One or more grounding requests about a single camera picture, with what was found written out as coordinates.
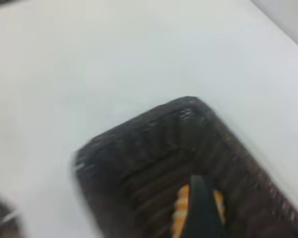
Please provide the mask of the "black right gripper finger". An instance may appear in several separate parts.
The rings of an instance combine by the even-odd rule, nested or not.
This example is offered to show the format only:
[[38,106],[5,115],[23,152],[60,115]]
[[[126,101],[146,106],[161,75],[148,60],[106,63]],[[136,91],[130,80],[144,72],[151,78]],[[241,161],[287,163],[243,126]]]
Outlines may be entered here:
[[226,238],[214,190],[208,178],[192,175],[189,183],[188,213],[182,229],[184,238]]

